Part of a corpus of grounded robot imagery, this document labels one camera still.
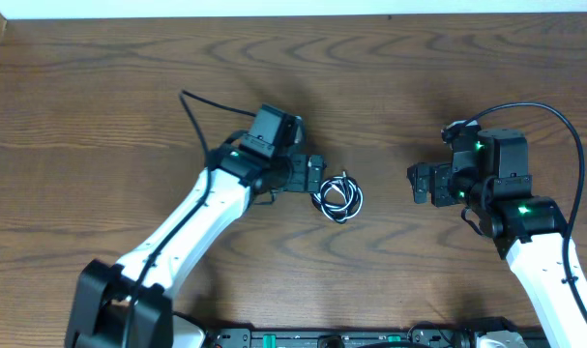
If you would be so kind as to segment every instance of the white backdrop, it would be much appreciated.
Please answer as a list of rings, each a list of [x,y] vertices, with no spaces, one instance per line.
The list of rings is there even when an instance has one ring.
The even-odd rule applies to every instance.
[[[587,0],[0,0],[6,19],[587,12]]]

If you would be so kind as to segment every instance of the green clip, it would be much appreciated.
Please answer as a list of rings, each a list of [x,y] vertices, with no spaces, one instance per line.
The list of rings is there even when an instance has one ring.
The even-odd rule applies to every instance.
[[[263,348],[276,348],[276,335],[275,334],[263,335]]]

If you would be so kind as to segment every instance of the black and white cable coil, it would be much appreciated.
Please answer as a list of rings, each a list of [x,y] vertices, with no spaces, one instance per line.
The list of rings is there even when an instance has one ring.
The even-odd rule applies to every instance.
[[[334,203],[328,201],[327,196],[331,190],[338,192],[344,202]],[[312,204],[316,209],[337,223],[345,223],[356,216],[364,203],[364,195],[362,194],[362,189],[358,186],[358,182],[347,176],[344,171],[341,176],[326,179],[321,184],[319,192],[312,193],[310,197],[312,197]]]

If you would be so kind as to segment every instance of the black cable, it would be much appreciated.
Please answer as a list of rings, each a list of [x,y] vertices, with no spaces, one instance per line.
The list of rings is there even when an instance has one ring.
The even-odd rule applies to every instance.
[[[563,264],[564,264],[564,273],[566,274],[565,281],[571,287],[571,292],[572,292],[572,296],[574,297],[574,301],[576,302],[576,305],[578,306],[579,311],[581,312],[581,315],[583,316],[583,319],[585,320],[585,323],[587,324],[587,309],[585,308],[585,304],[583,304],[583,301],[581,300],[581,296],[579,295],[578,290],[576,289],[576,285],[574,285],[575,278],[572,276],[571,264],[570,264],[570,260],[569,260],[569,245],[571,242],[572,229],[574,228],[574,222],[576,221],[576,213],[578,212],[579,204],[581,202],[581,194],[583,192],[583,182],[585,180],[585,158],[583,156],[583,145],[581,144],[581,138],[579,137],[579,134],[574,129],[574,126],[566,118],[566,116],[564,116],[560,111],[556,110],[555,108],[553,108],[547,104],[544,104],[541,102],[535,102],[535,101],[522,101],[522,102],[509,102],[509,103],[505,103],[505,104],[491,107],[491,108],[479,113],[478,115],[470,118],[469,120],[465,121],[464,123],[460,124],[460,128],[467,126],[471,122],[477,121],[481,117],[483,117],[486,114],[489,114],[493,111],[497,111],[497,110],[501,110],[501,109],[505,109],[505,108],[519,107],[519,106],[534,106],[534,107],[543,108],[543,109],[551,112],[552,114],[557,116],[557,118],[559,118],[560,121],[562,121],[564,123],[564,125],[566,125],[568,130],[571,132],[572,138],[574,138],[574,143],[576,144],[576,153],[578,155],[578,160],[579,160],[579,175],[578,175],[578,181],[576,184],[576,193],[574,195],[574,202],[572,203],[571,216],[569,218],[568,225],[566,226],[566,231],[564,233],[564,241],[562,243],[562,260],[563,260]]]
[[[448,348],[448,347],[452,347],[452,342],[444,335],[444,333],[439,330],[439,327],[433,323],[433,322],[429,322],[427,320],[421,321],[420,323],[417,323],[416,325],[412,326],[409,331],[407,332],[407,339],[409,339],[409,341],[413,342],[413,336],[411,336],[411,333],[413,332],[414,329],[420,327],[421,325],[430,325],[431,327],[433,327],[436,331],[439,332],[439,334],[441,334],[441,337],[448,342],[448,345],[445,346],[444,348]]]
[[[190,107],[188,106],[188,104],[184,100],[184,95],[186,95],[186,94],[187,94],[186,91],[182,91],[179,94],[179,100],[181,101],[181,104],[184,107],[184,109],[186,110],[186,112],[188,113],[188,117],[190,118],[190,121],[192,122],[192,125],[194,126],[194,129],[196,130],[196,135],[198,136],[198,139],[200,140],[201,147],[203,149],[203,153],[204,153],[204,157],[205,157],[205,166],[208,166],[207,162],[208,162],[208,158],[209,158],[209,148],[207,147],[207,141],[205,141],[205,136],[203,136],[203,132],[201,131],[200,126],[198,126],[198,123],[196,122],[194,115],[190,111]],[[149,254],[149,257],[147,257],[147,261],[145,262],[145,266],[143,266],[142,271],[140,271],[140,275],[138,276],[138,279],[136,280],[136,283],[134,284],[132,292],[131,292],[130,303],[128,306],[128,320],[126,321],[126,325],[123,329],[123,339],[121,342],[121,347],[128,348],[130,346],[130,330],[132,328],[132,321],[133,321],[133,317],[134,317],[134,308],[136,306],[136,302],[137,302],[138,297],[140,295],[140,288],[142,287],[142,283],[145,281],[145,277],[149,273],[149,270],[151,269],[153,264],[156,262],[156,259],[158,259],[158,256],[160,255],[161,251],[164,249],[166,244],[168,244],[168,242],[170,242],[170,240],[177,234],[177,232],[179,232],[179,230],[186,224],[186,222],[188,222],[188,220],[190,220],[190,218],[196,213],[196,211],[198,211],[198,209],[200,209],[200,207],[202,207],[203,204],[205,204],[205,202],[207,201],[207,197],[209,196],[209,193],[211,191],[211,188],[212,188],[211,168],[207,167],[207,184],[205,186],[205,191],[203,192],[203,195],[200,196],[200,198],[198,198],[194,207],[186,214],[186,216],[184,218],[182,218],[179,221],[179,223],[177,223],[177,225],[175,225],[175,227],[166,235],[166,237],[164,237],[164,239],[158,244],[158,246],[156,246],[154,251],[151,254]]]
[[[201,98],[201,97],[198,97],[196,94],[192,94],[192,93],[190,93],[190,92],[188,92],[186,90],[182,90],[181,93],[183,93],[184,95],[186,95],[186,96],[188,96],[190,98],[194,98],[194,99],[196,99],[199,102],[204,102],[206,104],[210,104],[211,106],[215,106],[217,108],[221,108],[222,110],[231,111],[231,112],[237,112],[237,113],[240,113],[242,115],[248,115],[248,116],[251,116],[251,117],[255,117],[256,116],[256,114],[253,113],[253,112],[249,112],[249,111],[245,111],[245,110],[240,110],[240,109],[237,109],[237,108],[234,108],[234,107],[230,107],[230,106],[224,106],[222,104],[218,104],[217,102],[213,102],[213,101],[208,101],[208,100],[206,100],[204,98]]]
[[[372,343],[363,345],[356,348],[390,348],[390,347],[420,347],[420,348],[430,348],[422,343],[414,343],[414,342],[407,342],[407,341],[394,341],[394,342],[381,342],[381,343]]]
[[[333,203],[327,200],[331,190],[338,192],[344,202]],[[364,195],[358,182],[345,172],[341,176],[334,176],[326,179],[317,193],[311,193],[312,204],[330,220],[343,224],[350,218],[356,216],[364,204]]]

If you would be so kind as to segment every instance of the wooden table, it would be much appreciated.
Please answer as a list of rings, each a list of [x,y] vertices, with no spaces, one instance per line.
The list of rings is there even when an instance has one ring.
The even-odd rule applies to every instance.
[[[497,103],[548,102],[587,157],[587,14],[11,21],[0,49],[0,346],[59,346],[75,280],[149,236],[203,158],[181,88],[302,115],[308,151],[365,193],[345,225],[305,194],[254,206],[191,274],[176,308],[208,323],[393,328],[538,319],[461,207],[413,203],[406,168],[447,160],[442,126]],[[193,102],[210,146],[251,119]],[[525,131],[536,194],[570,212],[570,134],[535,109],[485,127]],[[587,179],[574,232],[587,274]]]

